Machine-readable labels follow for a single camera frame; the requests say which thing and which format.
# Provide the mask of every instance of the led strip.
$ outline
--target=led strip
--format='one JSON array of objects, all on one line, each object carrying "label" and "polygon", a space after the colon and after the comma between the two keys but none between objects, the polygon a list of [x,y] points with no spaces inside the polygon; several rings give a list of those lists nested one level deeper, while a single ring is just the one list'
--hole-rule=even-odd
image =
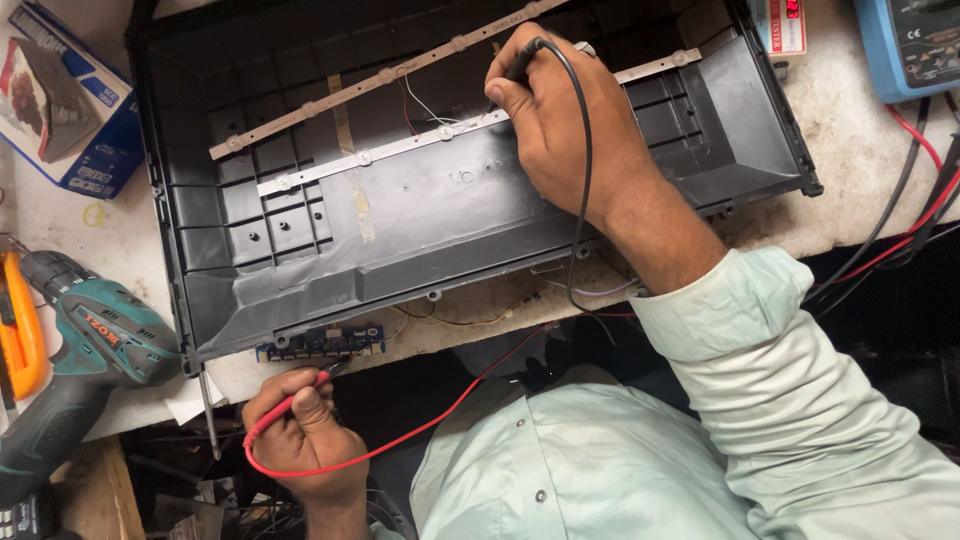
[{"label": "led strip", "polygon": [[[683,67],[692,61],[697,61],[700,59],[701,56],[699,49],[677,51],[669,57],[647,62],[643,65],[631,67],[630,69],[624,69],[623,71],[618,71],[614,73],[613,76],[616,78],[618,83],[625,85],[630,81],[656,75],[661,71],[673,69],[674,67]],[[267,195],[271,195],[273,193],[287,191],[300,184],[305,184],[307,182],[350,170],[353,167],[366,167],[376,160],[383,160],[384,158],[396,156],[397,154],[402,154],[403,152],[420,148],[428,144],[433,144],[435,142],[450,140],[454,136],[468,134],[481,128],[492,126],[493,124],[499,124],[508,118],[509,116],[506,112],[498,109],[493,112],[481,114],[480,116],[474,116],[473,118],[469,118],[467,120],[462,120],[461,122],[455,124],[455,126],[458,127],[443,125],[431,132],[424,132],[420,135],[403,138],[397,142],[391,142],[390,144],[378,146],[372,150],[360,150],[352,156],[329,161],[322,165],[317,165],[316,167],[303,169],[300,172],[295,172],[293,174],[281,174],[269,182],[258,185],[256,190],[261,197],[266,197]]]},{"label": "led strip", "polygon": [[495,20],[483,28],[478,28],[477,30],[470,32],[466,36],[456,36],[451,39],[449,43],[441,45],[432,51],[427,51],[422,55],[414,57],[398,66],[384,67],[376,75],[361,81],[354,86],[344,88],[339,92],[330,94],[319,101],[308,101],[299,109],[284,114],[283,116],[280,116],[280,118],[267,122],[259,128],[250,130],[242,135],[232,135],[225,142],[210,148],[210,157],[214,160],[218,160],[223,156],[227,156],[233,152],[238,152],[245,146],[253,144],[264,137],[273,135],[276,132],[295,124],[299,124],[307,118],[312,118],[325,110],[331,109],[334,106],[340,105],[341,103],[345,103],[346,101],[349,101],[358,95],[365,94],[374,88],[388,85],[395,81],[398,76],[409,75],[410,73],[430,65],[435,61],[444,59],[453,53],[459,53],[467,47],[470,47],[470,45],[478,43],[487,37],[493,36],[494,34],[503,32],[508,28],[513,28],[521,22],[532,19],[541,13],[546,12],[547,10],[552,10],[567,1],[568,0],[540,0],[539,2],[531,2],[522,10]]}]

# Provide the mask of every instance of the cordless drill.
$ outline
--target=cordless drill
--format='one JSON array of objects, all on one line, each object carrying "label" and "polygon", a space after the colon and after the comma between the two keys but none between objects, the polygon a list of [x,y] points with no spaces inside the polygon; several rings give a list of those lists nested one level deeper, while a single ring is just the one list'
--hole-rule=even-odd
[{"label": "cordless drill", "polygon": [[117,386],[158,386],[180,370],[177,335],[118,282],[55,251],[23,252],[20,273],[57,312],[63,345],[50,384],[0,436],[0,508],[35,492],[84,439]]}]

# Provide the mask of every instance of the light green shirt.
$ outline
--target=light green shirt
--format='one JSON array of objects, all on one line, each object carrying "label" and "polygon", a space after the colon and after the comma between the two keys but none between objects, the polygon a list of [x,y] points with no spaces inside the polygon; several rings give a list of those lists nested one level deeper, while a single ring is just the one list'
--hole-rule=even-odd
[{"label": "light green shirt", "polygon": [[484,382],[414,479],[420,538],[960,538],[960,468],[800,310],[812,282],[734,250],[631,300],[702,425],[592,366]]}]

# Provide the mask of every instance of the white workbench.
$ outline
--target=white workbench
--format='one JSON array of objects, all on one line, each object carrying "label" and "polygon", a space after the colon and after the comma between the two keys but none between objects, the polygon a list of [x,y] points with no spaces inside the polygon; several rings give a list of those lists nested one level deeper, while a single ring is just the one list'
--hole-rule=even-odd
[{"label": "white workbench", "polygon": [[[101,56],[118,66],[127,65],[120,34],[126,27],[131,0],[41,3]],[[179,3],[190,6],[202,0]],[[794,192],[754,203],[736,216],[718,222],[718,232],[733,247],[777,245],[799,258],[834,246],[859,243],[873,228],[900,174],[909,138],[873,96],[852,7],[830,0],[807,0],[806,16],[809,52],[804,59],[791,62],[784,89],[826,191],[815,199]],[[942,98],[934,98],[933,103],[926,134],[943,155],[956,122]],[[908,121],[916,118],[913,106],[900,109]],[[912,224],[934,176],[930,159],[921,152],[884,235],[903,231]],[[0,185],[8,195],[7,202],[0,206],[0,230],[13,232],[35,249],[62,251],[84,266],[123,283],[167,322],[173,322],[152,193],[142,168],[114,201],[100,203],[104,217],[95,228],[84,224],[82,214],[97,201],[54,187],[2,144]],[[954,209],[945,221],[958,216],[960,209]],[[622,280],[589,259],[578,268],[578,282],[593,290],[612,288]],[[438,304],[438,313],[459,321],[494,318],[539,284],[538,278],[529,272],[518,272],[447,291]],[[624,297],[614,296],[587,305],[609,304]],[[390,342],[386,355],[362,357],[354,367],[438,351],[573,312],[562,290],[551,286],[542,300],[497,325],[459,329],[411,323],[398,339]],[[43,308],[40,317],[49,354],[59,346],[60,335],[54,328],[51,309]],[[391,334],[403,318],[388,310],[358,318],[361,324],[368,321],[384,324],[387,334]],[[252,352],[246,352],[208,362],[206,366],[224,395],[238,402],[250,398],[265,378],[291,364],[257,364]],[[118,390],[91,436],[129,430],[170,417],[157,390]]]}]

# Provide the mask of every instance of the orange utility knife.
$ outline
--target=orange utility knife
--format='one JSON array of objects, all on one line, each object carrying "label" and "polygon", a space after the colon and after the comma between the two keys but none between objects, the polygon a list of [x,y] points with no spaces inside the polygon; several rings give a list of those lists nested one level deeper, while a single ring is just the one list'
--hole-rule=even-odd
[{"label": "orange utility knife", "polygon": [[10,377],[13,400],[20,401],[35,394],[47,377],[49,362],[43,349],[43,335],[36,317],[34,299],[27,283],[20,275],[20,257],[17,253],[0,254],[3,262],[0,279],[0,304],[7,309],[0,313],[0,345],[6,374]]}]

